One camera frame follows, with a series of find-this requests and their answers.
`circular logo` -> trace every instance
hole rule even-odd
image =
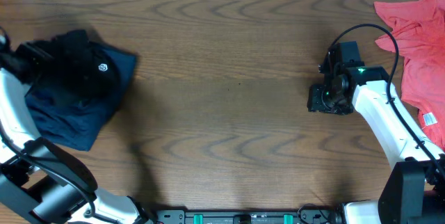
[[[108,70],[108,66],[106,64],[101,64],[99,65],[99,70],[101,70],[102,72],[105,72]]]

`wire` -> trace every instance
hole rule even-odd
[[[425,152],[426,156],[428,156],[428,158],[430,158],[430,160],[432,161],[432,163],[435,165],[435,167],[437,168],[437,170],[439,171],[439,174],[442,176],[442,178],[445,180],[445,171],[444,169],[440,166],[439,162],[436,160],[436,158],[431,154],[431,152],[425,147],[425,145],[423,144],[423,141],[420,141],[419,137],[414,133],[414,131],[411,129],[411,127],[408,125],[408,123],[405,121],[405,119],[403,119],[403,116],[401,115],[401,113],[398,111],[396,105],[394,104],[394,98],[391,96],[391,82],[392,82],[392,78],[394,76],[394,73],[396,72],[396,68],[397,68],[397,62],[398,62],[398,45],[397,45],[397,41],[394,38],[394,36],[384,27],[382,26],[378,26],[375,24],[359,24],[357,26],[353,26],[350,29],[347,29],[346,31],[344,31],[343,33],[341,33],[335,40],[334,42],[330,45],[330,49],[335,45],[335,43],[337,43],[341,37],[343,37],[345,34],[351,32],[354,29],[358,29],[361,27],[365,27],[365,26],[369,26],[369,27],[373,27],[376,29],[380,29],[381,31],[385,32],[390,38],[392,43],[394,44],[394,49],[396,50],[396,57],[394,59],[394,65],[392,67],[391,70],[391,74],[389,75],[388,81],[387,81],[387,98],[388,98],[388,103],[391,105],[391,108],[394,110],[394,113],[397,115],[397,118],[400,120],[400,122],[402,122],[402,125],[406,128],[406,130],[408,131],[408,133],[410,133],[410,135],[412,136],[412,138],[414,139],[414,141],[416,141],[417,145],[422,149],[423,152]]]
[[[84,216],[86,218],[94,217],[95,215],[95,205],[94,202],[88,197],[88,193],[83,190],[76,182],[73,182],[72,180],[66,178],[66,176],[61,175],[60,173],[54,171],[52,168],[47,167],[46,165],[38,162],[35,160],[34,157],[28,154],[23,154],[19,150],[17,150],[11,143],[12,141],[6,136],[3,125],[0,122],[0,137],[1,141],[5,144],[6,147],[8,147],[11,151],[13,151],[20,159],[23,159],[24,161],[28,162],[32,166],[39,167],[43,169],[45,172],[51,173],[52,175],[55,175],[62,179],[63,181],[67,182],[70,186],[72,186],[74,189],[76,189],[82,198],[90,205],[90,213],[85,214]]]
[[[328,219],[328,218],[326,217],[326,215],[320,210],[320,208],[319,208],[317,205],[313,204],[313,203],[306,203],[306,204],[304,204],[303,206],[301,206],[301,208],[298,209],[298,211],[297,211],[297,217],[300,218],[301,221],[307,223],[306,221],[304,221],[304,220],[301,218],[301,215],[300,215],[300,211],[301,211],[303,208],[305,208],[306,206],[313,206],[313,207],[317,208],[317,210],[320,212],[321,216],[322,216],[326,221],[329,221],[329,219]]]

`red fabric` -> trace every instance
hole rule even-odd
[[[405,57],[402,100],[419,109],[423,132],[445,150],[445,0],[375,2],[375,11],[390,26]],[[394,52],[387,35],[375,41]],[[426,126],[432,112],[437,124]]]

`black cable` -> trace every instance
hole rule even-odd
[[[435,165],[435,167],[437,168],[437,170],[439,171],[439,174],[443,177],[443,179],[445,180],[445,171],[444,169],[440,166],[439,162],[436,160],[436,158],[431,154],[431,152],[425,147],[425,145],[423,144],[422,141],[420,141],[419,137],[414,133],[414,131],[412,131],[411,127],[408,125],[408,123],[405,121],[405,119],[403,119],[403,116],[401,115],[401,113],[398,111],[396,105],[394,104],[394,99],[391,96],[391,82],[392,82],[392,78],[394,76],[394,73],[396,72],[396,68],[397,68],[397,62],[398,62],[398,45],[396,42],[396,39],[394,38],[394,36],[384,27],[382,26],[378,26],[375,24],[360,24],[357,26],[353,26],[350,29],[344,31],[343,33],[341,33],[335,40],[334,42],[331,44],[330,49],[337,43],[337,41],[340,40],[341,37],[343,37],[345,34],[349,33],[350,31],[354,30],[354,29],[358,29],[361,27],[365,27],[365,26],[369,26],[369,27],[373,27],[376,29],[380,29],[381,31],[385,32],[390,38],[392,43],[394,44],[394,49],[396,50],[396,57],[394,59],[394,65],[392,67],[391,70],[391,74],[389,74],[389,78],[387,81],[387,98],[388,98],[388,103],[391,105],[391,108],[394,110],[394,113],[397,115],[397,118],[400,120],[400,122],[402,122],[402,125],[406,128],[406,130],[408,131],[408,133],[411,134],[412,138],[414,139],[414,141],[416,141],[417,145],[422,149],[423,152],[425,152],[426,156],[428,156],[428,158],[430,158],[430,160],[432,161],[432,163]]]
[[[3,142],[3,144],[5,144],[6,147],[8,147],[11,151],[13,151],[15,153],[15,155],[17,155],[17,157],[28,162],[32,166],[39,167],[39,168],[43,169],[45,172],[51,173],[52,175],[59,177],[60,179],[62,179],[66,183],[68,183],[70,186],[72,186],[74,189],[76,189],[81,194],[82,198],[85,199],[85,201],[90,205],[90,214],[85,214],[84,216],[86,218],[94,217],[96,208],[95,208],[94,202],[88,197],[88,193],[85,190],[83,190],[76,182],[71,181],[70,179],[66,178],[66,176],[61,175],[58,172],[54,171],[53,169],[47,167],[46,165],[41,164],[40,162],[36,161],[35,157],[32,157],[28,154],[23,154],[22,152],[17,150],[11,144],[12,141],[6,136],[4,129],[3,129],[3,125],[1,124],[1,122],[0,122],[0,137],[1,137],[1,141]]]
[[[325,220],[329,221],[329,220],[327,219],[326,215],[320,210],[320,208],[319,208],[317,205],[313,204],[313,203],[306,203],[306,204],[304,204],[303,206],[301,206],[301,208],[298,209],[298,211],[297,211],[297,217],[300,218],[301,221],[306,222],[306,221],[303,220],[303,218],[301,218],[301,215],[300,215],[300,211],[301,211],[303,208],[305,208],[306,206],[313,206],[313,207],[317,208],[317,210],[320,212],[321,216],[322,216]]]

